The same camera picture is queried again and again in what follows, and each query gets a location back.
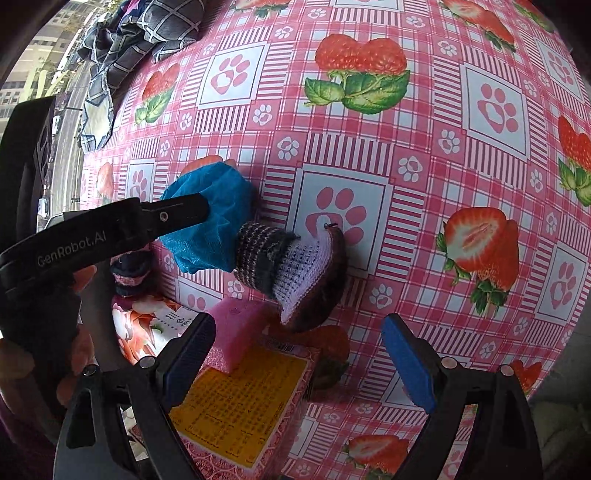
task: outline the strawberry print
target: strawberry print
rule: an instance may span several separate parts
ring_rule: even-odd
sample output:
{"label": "strawberry print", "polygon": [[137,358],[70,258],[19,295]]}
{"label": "strawberry print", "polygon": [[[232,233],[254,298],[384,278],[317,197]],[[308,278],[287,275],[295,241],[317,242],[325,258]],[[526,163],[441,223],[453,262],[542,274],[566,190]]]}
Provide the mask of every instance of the strawberry print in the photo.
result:
{"label": "strawberry print", "polygon": [[552,33],[554,31],[554,25],[552,22],[550,22],[550,20],[548,20],[529,0],[513,0],[513,6],[521,15],[525,18],[532,19],[547,32]]}
{"label": "strawberry print", "polygon": [[407,59],[390,38],[361,44],[348,35],[329,35],[314,59],[329,79],[306,79],[307,106],[341,102],[350,110],[374,115],[394,107],[406,94]]}
{"label": "strawberry print", "polygon": [[574,191],[583,205],[591,205],[591,140],[585,132],[577,134],[562,115],[558,118],[558,139],[566,161],[558,160],[560,184]]}
{"label": "strawberry print", "polygon": [[369,467],[366,480],[389,480],[408,453],[408,440],[396,435],[361,435],[343,447],[347,461]]}
{"label": "strawberry print", "polygon": [[142,92],[142,104],[135,110],[135,123],[153,124],[164,113],[173,95],[180,66],[175,63],[166,72],[154,72]]}
{"label": "strawberry print", "polygon": [[515,51],[515,37],[494,12],[468,0],[443,0],[443,7],[452,12],[454,17],[480,27],[484,31],[484,36],[498,50],[504,48]]}
{"label": "strawberry print", "polygon": [[252,10],[256,17],[266,18],[272,12],[279,13],[289,4],[290,0],[236,0],[233,7],[241,12]]}
{"label": "strawberry print", "polygon": [[488,306],[496,313],[505,304],[519,274],[518,239],[516,221],[492,207],[458,210],[437,235],[436,248],[446,254],[443,269],[455,273],[452,286],[476,273],[470,301],[478,314]]}
{"label": "strawberry print", "polygon": [[96,191],[103,205],[113,201],[115,184],[113,183],[113,165],[110,162],[103,163],[96,174]]}
{"label": "strawberry print", "polygon": [[536,380],[538,380],[538,377],[540,376],[542,363],[536,362],[528,367],[524,367],[521,360],[513,360],[509,365],[519,379],[519,384],[521,385],[523,392],[526,395],[530,393]]}

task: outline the red strawberry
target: red strawberry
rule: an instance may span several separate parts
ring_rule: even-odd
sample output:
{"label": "red strawberry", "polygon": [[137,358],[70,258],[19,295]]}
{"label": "red strawberry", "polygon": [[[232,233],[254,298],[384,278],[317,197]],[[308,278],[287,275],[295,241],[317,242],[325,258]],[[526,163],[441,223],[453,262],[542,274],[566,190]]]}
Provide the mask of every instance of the red strawberry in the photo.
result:
{"label": "red strawberry", "polygon": [[558,117],[558,138],[560,139],[560,145],[562,146],[564,155],[572,160],[576,160],[577,134],[570,122],[562,115]]}
{"label": "red strawberry", "polygon": [[574,159],[584,170],[591,172],[591,140],[587,134],[579,134]]}
{"label": "red strawberry", "polygon": [[523,391],[525,393],[529,393],[531,387],[534,386],[534,383],[540,376],[542,371],[542,363],[536,362],[526,368],[523,366],[523,362],[521,360],[513,360],[509,365],[511,368],[513,368],[515,375],[517,375],[519,384],[521,384]]}
{"label": "red strawberry", "polygon": [[369,40],[357,56],[356,70],[359,72],[400,75],[406,67],[404,50],[390,38]]}
{"label": "red strawberry", "polygon": [[473,272],[488,265],[507,223],[492,207],[469,207],[455,212],[444,227],[447,257]]}
{"label": "red strawberry", "polygon": [[499,20],[499,17],[489,10],[485,10],[482,18],[477,22],[477,25],[483,30],[491,32],[493,35],[499,37],[502,41],[508,43],[509,45],[513,45],[515,43],[515,38],[511,32],[507,30],[507,27],[503,25],[501,20]]}
{"label": "red strawberry", "polygon": [[113,200],[115,193],[115,185],[113,183],[113,165],[106,162],[99,168],[96,174],[96,191],[99,192],[104,199]]}
{"label": "red strawberry", "polygon": [[172,88],[177,81],[181,67],[178,63],[172,65],[162,76],[162,91]]}
{"label": "red strawberry", "polygon": [[484,268],[478,270],[481,280],[490,280],[496,289],[504,292],[517,280],[519,274],[519,226],[514,220],[508,220],[501,237],[495,242],[495,252]]}
{"label": "red strawberry", "polygon": [[155,95],[158,95],[162,92],[162,73],[160,71],[154,72],[148,83],[144,88],[144,92],[142,93],[142,100],[148,100]]}
{"label": "red strawberry", "polygon": [[343,450],[356,463],[394,474],[406,458],[408,440],[396,435],[361,435],[350,440]]}
{"label": "red strawberry", "polygon": [[357,65],[359,43],[348,35],[332,34],[324,38],[314,57],[318,68],[331,70],[354,70]]}
{"label": "red strawberry", "polygon": [[467,0],[443,0],[443,5],[453,14],[474,24],[479,23],[486,11],[480,5]]}

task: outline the street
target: street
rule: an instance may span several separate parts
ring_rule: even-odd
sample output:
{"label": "street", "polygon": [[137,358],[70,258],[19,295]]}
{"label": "street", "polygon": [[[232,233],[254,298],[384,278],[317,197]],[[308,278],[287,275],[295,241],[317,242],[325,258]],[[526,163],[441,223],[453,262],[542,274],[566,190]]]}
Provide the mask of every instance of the street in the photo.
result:
{"label": "street", "polygon": [[[89,83],[90,66],[84,64],[68,85],[68,90],[72,92],[68,107],[82,108]],[[50,189],[51,216],[77,209],[77,204],[72,204],[72,197],[75,197],[80,190],[78,184],[84,160],[84,154],[76,140],[81,113],[77,110],[64,110],[62,113],[60,131],[56,136],[56,157]]]}

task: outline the cardboard box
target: cardboard box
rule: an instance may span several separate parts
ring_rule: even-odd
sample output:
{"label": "cardboard box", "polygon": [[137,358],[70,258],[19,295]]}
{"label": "cardboard box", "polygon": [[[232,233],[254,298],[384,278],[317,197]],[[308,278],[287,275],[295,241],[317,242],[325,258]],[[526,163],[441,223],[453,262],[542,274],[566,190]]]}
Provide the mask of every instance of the cardboard box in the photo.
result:
{"label": "cardboard box", "polygon": [[[276,478],[301,426],[320,351],[261,337],[230,375],[204,367],[170,417],[206,479]],[[137,427],[132,434],[141,434]]]}

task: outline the building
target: building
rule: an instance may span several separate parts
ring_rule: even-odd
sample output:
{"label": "building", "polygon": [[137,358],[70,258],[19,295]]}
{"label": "building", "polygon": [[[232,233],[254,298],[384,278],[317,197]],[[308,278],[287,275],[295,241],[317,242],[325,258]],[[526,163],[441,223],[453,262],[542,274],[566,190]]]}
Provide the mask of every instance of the building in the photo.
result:
{"label": "building", "polygon": [[0,87],[0,138],[6,129],[14,106],[36,97],[41,70],[47,70],[48,81],[64,56],[70,42],[99,0],[70,0],[38,33],[22,53],[6,82]]}

